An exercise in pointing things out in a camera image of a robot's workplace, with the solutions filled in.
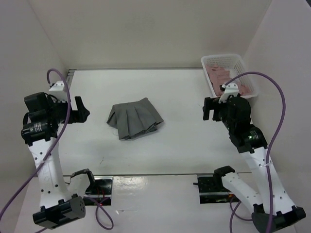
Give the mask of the grey pleated skirt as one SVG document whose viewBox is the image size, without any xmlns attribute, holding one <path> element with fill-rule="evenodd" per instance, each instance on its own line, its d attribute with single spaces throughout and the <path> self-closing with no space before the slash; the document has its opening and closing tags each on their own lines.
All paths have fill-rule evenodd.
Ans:
<svg viewBox="0 0 311 233">
<path fill-rule="evenodd" d="M 156 131 L 157 126 L 163 122 L 148 98 L 143 98 L 135 102 L 114 104 L 106 123 L 118 130 L 120 140 L 128 140 Z"/>
</svg>

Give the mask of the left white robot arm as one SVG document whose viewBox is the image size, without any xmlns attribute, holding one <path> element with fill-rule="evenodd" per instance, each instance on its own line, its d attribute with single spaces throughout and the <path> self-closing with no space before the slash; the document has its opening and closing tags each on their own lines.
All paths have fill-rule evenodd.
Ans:
<svg viewBox="0 0 311 233">
<path fill-rule="evenodd" d="M 84 123 L 90 112 L 80 96 L 75 97 L 77 110 L 44 92 L 27 96 L 24 102 L 28 113 L 23 119 L 21 136 L 33 156 L 40 184 L 40 210 L 33 214 L 33 221 L 53 230 L 84 218 L 83 196 L 97 187 L 88 168 L 74 172 L 66 184 L 59 159 L 59 124 Z"/>
</svg>

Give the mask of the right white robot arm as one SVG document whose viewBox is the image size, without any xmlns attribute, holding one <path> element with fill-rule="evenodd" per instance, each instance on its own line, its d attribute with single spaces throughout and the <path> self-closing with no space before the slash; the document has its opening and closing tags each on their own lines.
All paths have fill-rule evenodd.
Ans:
<svg viewBox="0 0 311 233">
<path fill-rule="evenodd" d="M 203 119 L 221 121 L 228 129 L 229 138 L 248 164 L 258 191 L 243 182 L 237 172 L 225 166 L 214 171 L 213 186 L 219 191 L 228 189 L 250 211 L 251 219 L 260 233 L 275 232 L 304 219 L 302 207 L 294 204 L 285 191 L 271 159 L 266 158 L 267 142 L 262 131 L 251 123 L 251 106 L 240 97 L 230 97 L 227 102 L 219 98 L 205 98 Z"/>
</svg>

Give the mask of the pink skirt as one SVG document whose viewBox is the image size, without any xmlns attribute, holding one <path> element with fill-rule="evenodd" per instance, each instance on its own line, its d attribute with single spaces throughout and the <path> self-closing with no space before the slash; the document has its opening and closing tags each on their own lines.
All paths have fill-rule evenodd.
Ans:
<svg viewBox="0 0 311 233">
<path fill-rule="evenodd" d="M 223 91 L 220 90 L 220 86 L 231 80 L 230 71 L 218 65 L 206 65 L 206 70 L 216 96 L 220 97 L 223 93 Z M 251 94 L 247 86 L 241 84 L 238 80 L 236 80 L 235 83 L 238 85 L 239 92 L 242 96 Z"/>
</svg>

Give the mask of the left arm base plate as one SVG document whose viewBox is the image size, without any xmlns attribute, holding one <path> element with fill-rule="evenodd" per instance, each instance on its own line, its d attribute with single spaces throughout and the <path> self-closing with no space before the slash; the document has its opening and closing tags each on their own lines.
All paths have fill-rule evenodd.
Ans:
<svg viewBox="0 0 311 233">
<path fill-rule="evenodd" d="M 94 202 L 87 197 L 95 199 L 101 206 L 110 206 L 112 201 L 112 176 L 95 176 L 95 184 L 92 189 L 86 191 L 83 200 L 85 206 L 96 206 Z"/>
</svg>

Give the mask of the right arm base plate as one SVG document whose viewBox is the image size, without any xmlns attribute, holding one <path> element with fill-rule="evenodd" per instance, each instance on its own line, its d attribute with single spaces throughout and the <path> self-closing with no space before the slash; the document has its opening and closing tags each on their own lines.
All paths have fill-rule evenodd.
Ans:
<svg viewBox="0 0 311 233">
<path fill-rule="evenodd" d="M 212 174 L 199 174 L 193 183 L 198 188 L 200 204 L 238 202 L 236 196 L 224 187 L 218 187 Z"/>
</svg>

